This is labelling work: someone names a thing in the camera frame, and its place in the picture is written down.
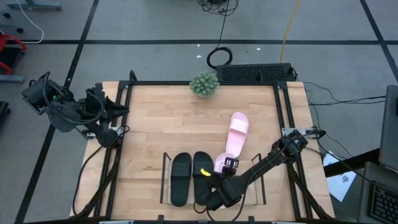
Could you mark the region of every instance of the succulent plant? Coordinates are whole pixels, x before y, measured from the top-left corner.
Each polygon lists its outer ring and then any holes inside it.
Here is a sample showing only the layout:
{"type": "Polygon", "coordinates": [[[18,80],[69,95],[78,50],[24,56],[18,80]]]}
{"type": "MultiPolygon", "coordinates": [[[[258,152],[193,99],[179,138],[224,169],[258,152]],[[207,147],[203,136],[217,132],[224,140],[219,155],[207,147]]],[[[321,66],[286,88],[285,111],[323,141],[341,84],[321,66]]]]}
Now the succulent plant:
{"type": "Polygon", "coordinates": [[[195,75],[189,85],[194,94],[200,97],[210,97],[214,95],[220,83],[214,73],[204,71],[195,75]]]}

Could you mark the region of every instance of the black keyboard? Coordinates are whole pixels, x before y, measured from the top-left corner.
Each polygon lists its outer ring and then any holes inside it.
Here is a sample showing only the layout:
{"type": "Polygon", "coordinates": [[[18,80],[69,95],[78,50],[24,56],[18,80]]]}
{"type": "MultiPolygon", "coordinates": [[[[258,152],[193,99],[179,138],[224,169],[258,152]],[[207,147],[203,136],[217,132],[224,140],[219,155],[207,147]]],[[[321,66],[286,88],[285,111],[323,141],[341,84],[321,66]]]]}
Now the black keyboard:
{"type": "Polygon", "coordinates": [[[371,184],[369,191],[368,215],[384,223],[398,224],[398,191],[375,184],[371,184]]]}

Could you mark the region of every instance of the concrete floor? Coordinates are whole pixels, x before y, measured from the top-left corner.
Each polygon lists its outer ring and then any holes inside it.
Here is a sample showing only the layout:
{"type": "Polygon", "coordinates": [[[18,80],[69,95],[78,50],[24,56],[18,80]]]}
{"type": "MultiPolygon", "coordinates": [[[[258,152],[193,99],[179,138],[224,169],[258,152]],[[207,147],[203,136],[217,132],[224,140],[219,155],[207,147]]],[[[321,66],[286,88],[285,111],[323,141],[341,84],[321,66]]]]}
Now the concrete floor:
{"type": "MultiPolygon", "coordinates": [[[[93,0],[61,1],[63,10],[27,11],[45,32],[44,44],[28,45],[15,73],[26,80],[37,79],[46,71],[63,84],[78,48],[93,0]]],[[[99,0],[87,40],[154,40],[152,44],[118,45],[103,42],[86,44],[72,79],[71,91],[77,98],[92,84],[106,80],[125,80],[134,70],[139,80],[189,80],[201,70],[211,70],[206,56],[215,44],[159,44],[156,40],[216,40],[223,17],[203,12],[196,1],[187,0],[99,0]]],[[[398,40],[398,2],[366,0],[384,40],[398,40]]],[[[294,7],[294,0],[241,1],[226,20],[224,39],[281,40],[294,7]]],[[[2,31],[24,40],[38,39],[40,32],[20,11],[10,10],[0,1],[0,9],[25,29],[2,31]]],[[[289,32],[289,40],[377,40],[360,1],[302,0],[289,32]]],[[[228,44],[233,64],[276,63],[281,46],[277,44],[228,44]]],[[[398,59],[398,46],[387,46],[398,59]]],[[[223,63],[225,55],[212,58],[223,63]]],[[[300,81],[329,88],[337,99],[353,99],[385,94],[386,86],[397,84],[397,77],[379,44],[368,45],[287,45],[284,62],[290,62],[300,81]]],[[[314,103],[331,101],[329,94],[312,85],[314,103]]],[[[0,100],[10,102],[12,113],[0,134],[0,223],[14,222],[32,175],[48,119],[37,116],[21,100],[24,84],[0,83],[0,100]]],[[[351,154],[379,147],[384,104],[336,105],[317,107],[320,126],[342,143],[351,154]]],[[[322,139],[323,145],[341,156],[347,153],[336,143],[322,139]]],[[[42,175],[30,203],[25,222],[67,218],[73,191],[83,159],[86,141],[76,132],[60,133],[50,145],[42,175]]],[[[355,217],[355,200],[360,185],[354,184],[343,203],[334,203],[337,214],[355,217]]]]}

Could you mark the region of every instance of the black slide sandal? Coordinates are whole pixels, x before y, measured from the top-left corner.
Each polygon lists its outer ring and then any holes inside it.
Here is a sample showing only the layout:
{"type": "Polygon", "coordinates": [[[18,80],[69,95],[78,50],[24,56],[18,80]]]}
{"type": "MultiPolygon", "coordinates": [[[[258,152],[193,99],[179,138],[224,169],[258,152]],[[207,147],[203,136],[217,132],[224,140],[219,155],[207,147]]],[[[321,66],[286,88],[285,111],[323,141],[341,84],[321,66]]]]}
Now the black slide sandal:
{"type": "Polygon", "coordinates": [[[200,170],[213,171],[213,160],[205,152],[197,152],[193,156],[193,185],[195,191],[195,202],[198,205],[206,205],[207,196],[211,193],[207,185],[207,177],[200,170]]]}
{"type": "Polygon", "coordinates": [[[176,207],[182,207],[187,203],[189,183],[191,181],[192,158],[187,152],[178,154],[172,163],[171,179],[171,203],[176,207]]]}

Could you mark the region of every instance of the wooden tabletop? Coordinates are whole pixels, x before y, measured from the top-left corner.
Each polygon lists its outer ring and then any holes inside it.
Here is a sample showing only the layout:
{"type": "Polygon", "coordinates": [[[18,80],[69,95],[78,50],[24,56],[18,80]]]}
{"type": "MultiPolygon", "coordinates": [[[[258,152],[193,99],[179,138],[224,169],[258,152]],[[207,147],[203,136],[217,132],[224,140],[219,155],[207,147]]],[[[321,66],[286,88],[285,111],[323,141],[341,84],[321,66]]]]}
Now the wooden tabletop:
{"type": "MultiPolygon", "coordinates": [[[[118,82],[103,83],[106,95],[112,100],[116,98],[117,87],[118,82]]],[[[288,87],[296,127],[311,127],[313,123],[303,83],[291,82],[288,87]]],[[[285,125],[289,127],[283,92],[279,93],[285,125]]],[[[281,137],[274,97],[272,86],[220,86],[216,94],[208,99],[195,96],[188,85],[133,86],[127,118],[131,130],[124,137],[112,219],[157,220],[158,215],[164,215],[165,220],[209,220],[206,213],[197,214],[193,210],[192,183],[186,206],[177,208],[160,203],[164,152],[174,158],[180,152],[188,152],[193,157],[195,152],[205,151],[215,159],[224,152],[232,114],[240,111],[249,120],[248,136],[239,157],[238,172],[244,172],[252,165],[251,159],[256,154],[267,156],[272,143],[281,137]]],[[[308,147],[318,150],[315,140],[308,141],[308,147]]],[[[97,140],[89,140],[84,160],[98,146],[97,140]]],[[[78,211],[98,188],[104,153],[105,150],[102,150],[95,155],[83,171],[76,199],[78,211]]],[[[302,160],[309,191],[325,211],[334,216],[320,156],[304,149],[302,160]]],[[[165,203],[169,194],[167,173],[165,203]]],[[[248,216],[254,216],[256,221],[294,220],[286,166],[282,164],[266,173],[264,186],[266,204],[262,204],[261,183],[258,180],[249,188],[238,220],[248,220],[248,216]]],[[[298,188],[297,192],[304,217],[302,194],[298,188]]],[[[108,192],[104,194],[101,214],[104,214],[107,200],[108,192]]],[[[239,206],[219,209],[211,214],[215,220],[228,221],[235,217],[239,206]]]]}

